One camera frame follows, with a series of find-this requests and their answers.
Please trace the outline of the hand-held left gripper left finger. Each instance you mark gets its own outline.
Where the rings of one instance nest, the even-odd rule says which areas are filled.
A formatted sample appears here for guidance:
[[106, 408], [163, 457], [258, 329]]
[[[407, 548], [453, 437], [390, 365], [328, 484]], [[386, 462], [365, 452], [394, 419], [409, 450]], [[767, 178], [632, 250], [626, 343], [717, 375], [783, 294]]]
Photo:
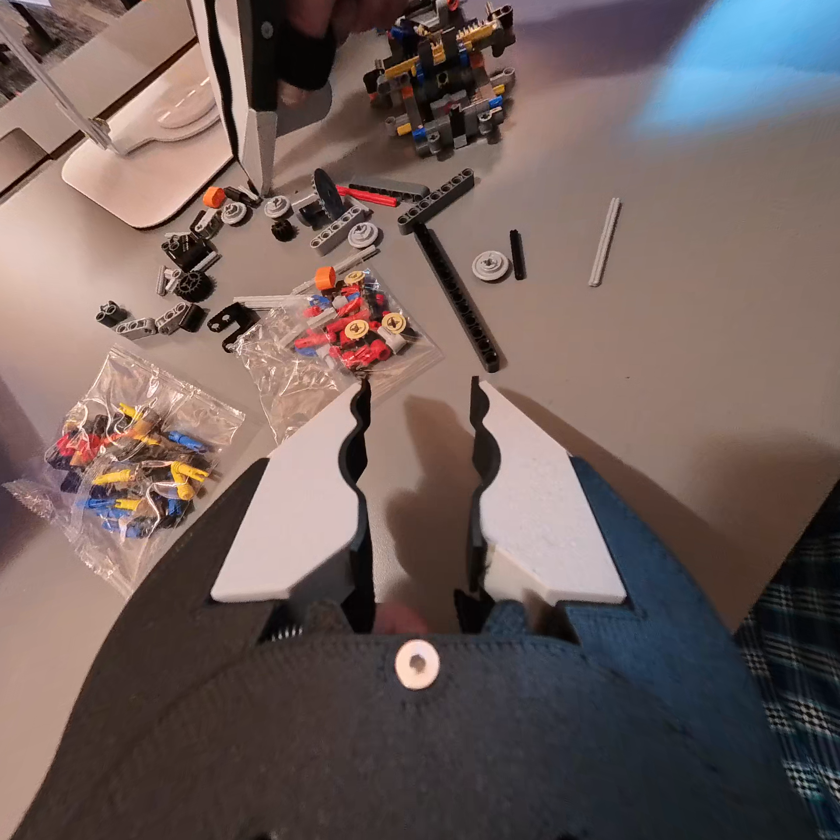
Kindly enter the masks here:
[[361, 634], [375, 621], [371, 524], [358, 482], [371, 386], [352, 384], [268, 456], [211, 589], [219, 603], [281, 602], [302, 619], [342, 607]]

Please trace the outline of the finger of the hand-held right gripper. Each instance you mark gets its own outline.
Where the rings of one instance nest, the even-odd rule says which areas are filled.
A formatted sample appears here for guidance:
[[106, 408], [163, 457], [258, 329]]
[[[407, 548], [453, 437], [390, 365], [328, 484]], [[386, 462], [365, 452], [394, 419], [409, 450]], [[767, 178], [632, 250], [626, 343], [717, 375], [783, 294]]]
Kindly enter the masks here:
[[250, 57], [247, 58], [249, 70], [248, 80], [248, 127], [246, 130], [246, 153], [248, 162], [254, 166], [255, 188], [260, 195], [267, 195], [271, 188], [274, 166], [274, 142], [277, 131], [277, 111], [258, 112], [251, 106], [251, 58], [253, 55], [253, 14], [251, 13], [251, 47]]
[[191, 1], [192, 23], [230, 151], [254, 188], [246, 153], [249, 119], [251, 13], [249, 2]]

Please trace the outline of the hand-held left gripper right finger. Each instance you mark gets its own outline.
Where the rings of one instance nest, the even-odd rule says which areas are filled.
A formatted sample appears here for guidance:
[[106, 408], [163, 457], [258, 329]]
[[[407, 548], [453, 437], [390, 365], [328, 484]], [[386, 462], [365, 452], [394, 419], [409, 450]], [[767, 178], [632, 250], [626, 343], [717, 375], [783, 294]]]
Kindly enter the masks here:
[[531, 627], [559, 624], [573, 606], [627, 606], [627, 589], [566, 448], [478, 376], [469, 387], [473, 433], [466, 588], [458, 628], [481, 632], [494, 607], [519, 604]]

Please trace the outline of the large black lego gear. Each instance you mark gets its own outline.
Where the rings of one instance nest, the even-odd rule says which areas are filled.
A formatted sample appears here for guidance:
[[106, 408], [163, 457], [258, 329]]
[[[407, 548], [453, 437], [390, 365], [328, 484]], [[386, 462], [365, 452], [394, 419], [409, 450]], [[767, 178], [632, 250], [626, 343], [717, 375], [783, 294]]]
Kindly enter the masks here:
[[332, 222], [340, 220], [345, 212], [343, 197], [331, 176], [322, 168], [317, 168], [312, 174], [311, 183], [323, 212]]

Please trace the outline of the light grey lego beam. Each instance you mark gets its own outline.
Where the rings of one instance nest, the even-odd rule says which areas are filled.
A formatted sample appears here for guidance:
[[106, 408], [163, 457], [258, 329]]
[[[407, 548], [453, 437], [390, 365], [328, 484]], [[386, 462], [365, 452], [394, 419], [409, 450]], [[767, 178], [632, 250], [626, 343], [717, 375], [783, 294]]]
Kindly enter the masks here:
[[365, 206], [351, 206], [314, 236], [310, 241], [310, 250], [318, 256], [327, 256], [346, 241], [355, 225], [366, 221], [370, 214], [370, 209]]

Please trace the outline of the red lego axle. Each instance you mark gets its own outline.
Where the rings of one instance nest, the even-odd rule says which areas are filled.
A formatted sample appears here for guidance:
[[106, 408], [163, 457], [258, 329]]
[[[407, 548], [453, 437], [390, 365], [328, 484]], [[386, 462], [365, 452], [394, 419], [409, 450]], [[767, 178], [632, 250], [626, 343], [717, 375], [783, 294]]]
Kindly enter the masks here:
[[337, 190], [342, 197], [347, 196], [359, 202], [369, 203], [377, 206], [394, 208], [398, 207], [400, 202], [400, 200], [395, 196], [386, 195], [378, 192], [368, 192], [365, 190], [355, 189], [349, 186], [338, 185]]

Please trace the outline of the dark grey lego beam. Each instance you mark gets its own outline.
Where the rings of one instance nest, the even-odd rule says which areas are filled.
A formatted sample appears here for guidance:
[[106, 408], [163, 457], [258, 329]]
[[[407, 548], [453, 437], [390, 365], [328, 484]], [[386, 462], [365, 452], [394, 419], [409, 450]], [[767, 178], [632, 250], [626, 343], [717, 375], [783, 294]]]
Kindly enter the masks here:
[[348, 181], [349, 189], [395, 198], [398, 202], [416, 203], [432, 192], [421, 183], [398, 181], [380, 175], [357, 175]]

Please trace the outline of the partly built lego model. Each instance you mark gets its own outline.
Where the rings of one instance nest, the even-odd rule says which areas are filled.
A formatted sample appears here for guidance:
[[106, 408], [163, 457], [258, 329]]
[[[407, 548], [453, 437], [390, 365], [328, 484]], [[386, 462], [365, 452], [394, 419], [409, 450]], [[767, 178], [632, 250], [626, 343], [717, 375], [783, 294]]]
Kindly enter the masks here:
[[512, 5], [485, 3], [481, 17], [466, 2], [409, 2], [385, 32], [390, 53], [363, 76], [372, 107], [387, 109], [389, 136], [411, 140], [417, 156], [438, 157], [495, 133], [506, 116], [516, 71], [491, 71], [516, 43]]

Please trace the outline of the bag of yellow blue lego pins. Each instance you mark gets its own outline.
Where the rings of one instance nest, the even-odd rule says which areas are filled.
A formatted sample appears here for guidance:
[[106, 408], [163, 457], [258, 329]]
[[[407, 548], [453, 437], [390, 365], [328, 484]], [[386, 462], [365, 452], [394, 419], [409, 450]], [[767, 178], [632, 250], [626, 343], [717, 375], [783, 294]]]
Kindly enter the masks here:
[[23, 475], [3, 483], [129, 598], [212, 489], [245, 414], [113, 346]]

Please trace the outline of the bag of red lego pins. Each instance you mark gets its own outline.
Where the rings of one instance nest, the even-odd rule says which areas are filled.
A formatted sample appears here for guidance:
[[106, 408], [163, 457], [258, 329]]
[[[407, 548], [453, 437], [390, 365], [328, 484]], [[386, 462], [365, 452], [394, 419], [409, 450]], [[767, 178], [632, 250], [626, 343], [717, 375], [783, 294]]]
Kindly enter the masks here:
[[289, 437], [357, 383], [383, 403], [444, 355], [396, 294], [370, 267], [315, 279], [290, 295], [304, 310], [257, 311], [259, 322], [235, 345], [255, 384], [276, 443]]

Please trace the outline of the grey and black lego connector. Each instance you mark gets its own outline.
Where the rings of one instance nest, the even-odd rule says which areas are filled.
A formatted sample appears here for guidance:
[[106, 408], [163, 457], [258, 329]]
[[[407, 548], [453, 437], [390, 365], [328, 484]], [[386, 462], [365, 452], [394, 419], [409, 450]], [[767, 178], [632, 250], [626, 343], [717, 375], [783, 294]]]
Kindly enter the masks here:
[[172, 335], [178, 331], [196, 333], [203, 325], [206, 311], [199, 305], [187, 301], [178, 303], [154, 320], [156, 332]]

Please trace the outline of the long black lego beam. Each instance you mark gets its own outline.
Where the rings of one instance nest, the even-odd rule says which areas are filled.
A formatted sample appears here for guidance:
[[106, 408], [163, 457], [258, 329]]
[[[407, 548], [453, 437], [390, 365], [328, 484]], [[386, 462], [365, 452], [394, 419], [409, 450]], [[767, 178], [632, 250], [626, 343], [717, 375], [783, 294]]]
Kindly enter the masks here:
[[498, 373], [502, 358], [497, 343], [438, 237], [425, 224], [416, 225], [413, 236], [478, 355], [482, 367], [487, 373]]

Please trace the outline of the long grey lego axle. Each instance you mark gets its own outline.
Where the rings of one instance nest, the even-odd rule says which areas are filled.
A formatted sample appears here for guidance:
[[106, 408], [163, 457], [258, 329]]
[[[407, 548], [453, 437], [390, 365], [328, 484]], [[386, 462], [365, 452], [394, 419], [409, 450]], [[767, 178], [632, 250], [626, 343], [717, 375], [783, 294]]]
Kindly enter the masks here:
[[593, 261], [590, 278], [588, 280], [588, 286], [590, 288], [597, 288], [603, 282], [606, 263], [613, 244], [617, 223], [622, 208], [622, 199], [618, 196], [613, 197], [607, 209], [602, 234], [595, 252], [595, 258]]

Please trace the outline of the person's right hand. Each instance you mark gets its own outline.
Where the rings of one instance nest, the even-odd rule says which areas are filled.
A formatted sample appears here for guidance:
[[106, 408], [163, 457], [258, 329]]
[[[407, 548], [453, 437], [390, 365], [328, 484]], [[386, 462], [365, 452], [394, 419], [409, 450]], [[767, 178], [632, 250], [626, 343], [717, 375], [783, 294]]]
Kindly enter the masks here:
[[351, 35], [389, 28], [400, 1], [286, 2], [276, 53], [279, 101], [294, 107], [329, 80], [338, 47]]

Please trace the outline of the white desk stand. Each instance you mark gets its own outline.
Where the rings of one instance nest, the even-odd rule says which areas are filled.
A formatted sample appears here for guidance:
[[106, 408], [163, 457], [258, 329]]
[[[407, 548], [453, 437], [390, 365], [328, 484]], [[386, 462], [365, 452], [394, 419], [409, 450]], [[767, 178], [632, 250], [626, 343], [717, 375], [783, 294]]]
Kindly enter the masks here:
[[86, 138], [63, 181], [132, 228], [163, 225], [231, 162], [197, 46], [105, 120], [84, 115], [5, 24], [2, 40]]

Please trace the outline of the person's blue plaid shirt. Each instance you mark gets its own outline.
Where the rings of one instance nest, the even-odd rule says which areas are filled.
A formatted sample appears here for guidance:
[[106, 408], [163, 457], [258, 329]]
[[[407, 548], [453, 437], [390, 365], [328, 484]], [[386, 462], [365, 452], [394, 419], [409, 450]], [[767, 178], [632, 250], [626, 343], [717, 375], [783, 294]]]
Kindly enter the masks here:
[[820, 838], [839, 838], [839, 485], [734, 640], [759, 687], [794, 791]]

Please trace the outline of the black lego frame piece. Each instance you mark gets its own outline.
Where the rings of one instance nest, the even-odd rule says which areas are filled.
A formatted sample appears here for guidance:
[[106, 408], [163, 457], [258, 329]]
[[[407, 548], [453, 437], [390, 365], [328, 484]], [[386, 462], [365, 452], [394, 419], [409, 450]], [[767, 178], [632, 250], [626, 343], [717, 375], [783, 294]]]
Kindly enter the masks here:
[[161, 250], [178, 269], [184, 272], [204, 271], [221, 257], [208, 239], [195, 235], [193, 232], [165, 235]]

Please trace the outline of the black lego bracket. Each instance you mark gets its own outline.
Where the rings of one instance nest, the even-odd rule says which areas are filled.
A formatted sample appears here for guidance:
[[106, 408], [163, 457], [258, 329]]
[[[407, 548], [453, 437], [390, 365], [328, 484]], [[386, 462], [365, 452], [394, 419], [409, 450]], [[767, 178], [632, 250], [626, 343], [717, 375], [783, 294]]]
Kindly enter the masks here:
[[240, 302], [233, 302], [206, 321], [210, 332], [222, 336], [222, 349], [227, 354], [235, 352], [235, 345], [259, 322], [258, 312]]

